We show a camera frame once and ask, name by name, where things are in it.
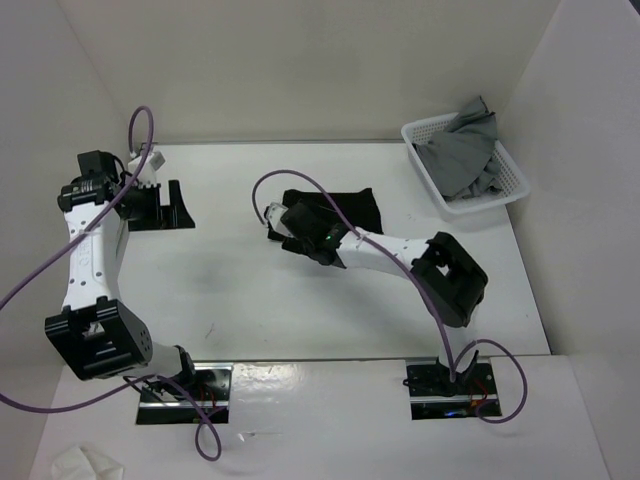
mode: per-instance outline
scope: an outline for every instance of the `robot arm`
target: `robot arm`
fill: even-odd
[[[106,152],[78,155],[81,176],[58,197],[71,240],[122,188],[127,172],[118,175],[117,162]],[[187,385],[195,374],[183,348],[151,340],[144,322],[122,303],[118,288],[130,230],[195,227],[176,180],[169,182],[170,205],[160,205],[155,170],[163,163],[162,155],[153,152],[138,183],[72,251],[62,311],[45,320],[47,337],[81,380],[162,375]]]
[[[265,217],[273,230],[301,242],[303,253],[322,265],[367,268],[405,278],[398,266],[380,250],[344,224],[323,221],[303,202],[289,209],[272,203]],[[360,228],[357,231],[361,237],[369,237],[385,247],[421,283],[445,325],[455,358],[473,340],[473,329],[469,325],[484,296],[488,282],[486,273],[447,233],[438,232],[430,240],[412,240],[377,235]],[[288,249],[286,240],[283,249]],[[465,355],[456,370],[467,370],[474,355],[474,352]],[[444,347],[440,349],[439,361],[448,365]]]

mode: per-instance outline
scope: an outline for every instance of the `white cloth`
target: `white cloth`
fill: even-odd
[[[71,447],[51,465],[53,480],[122,480],[124,467],[85,446]]]

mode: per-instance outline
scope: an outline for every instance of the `gray towel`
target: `gray towel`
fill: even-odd
[[[443,197],[470,198],[502,190],[493,158],[497,139],[495,116],[478,97],[426,145],[414,146]]]

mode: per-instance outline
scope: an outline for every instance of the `wall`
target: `wall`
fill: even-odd
[[[614,480],[637,478],[640,16],[563,0],[501,119],[532,194],[511,217],[552,348]]]
[[[67,240],[56,196],[77,175],[75,155],[126,152],[126,124],[77,42],[64,14],[47,0],[0,6],[0,293]],[[60,309],[64,262],[16,297],[0,316],[0,390],[48,406],[59,357],[44,337]],[[2,477],[26,478],[44,416],[0,407]]]
[[[59,0],[122,114],[158,139],[400,138],[501,111],[558,0]]]

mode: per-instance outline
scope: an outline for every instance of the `white wall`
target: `white wall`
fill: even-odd
[[[56,196],[77,175],[76,154],[126,152],[126,124],[55,2],[2,3],[0,65],[4,296],[67,240]],[[60,376],[62,362],[43,328],[60,309],[66,270],[55,266],[0,314],[0,389],[32,405],[50,405]],[[3,478],[27,477],[44,421],[0,406]]]
[[[572,355],[614,480],[637,478],[640,16],[563,0],[501,119],[531,180],[511,208],[550,343]]]
[[[399,138],[500,112],[558,0],[59,0],[122,114],[164,143]]]

